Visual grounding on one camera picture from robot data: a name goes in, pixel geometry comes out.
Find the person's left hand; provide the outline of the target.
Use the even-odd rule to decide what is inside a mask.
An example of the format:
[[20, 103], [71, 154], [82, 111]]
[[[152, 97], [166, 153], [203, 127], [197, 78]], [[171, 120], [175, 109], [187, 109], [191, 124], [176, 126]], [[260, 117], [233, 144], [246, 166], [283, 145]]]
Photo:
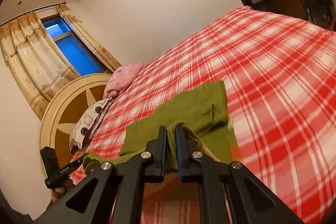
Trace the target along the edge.
[[75, 187], [75, 184], [72, 179], [68, 178], [63, 182], [63, 185], [57, 188], [54, 188], [51, 191], [51, 204], [59, 202], [62, 197], [70, 192]]

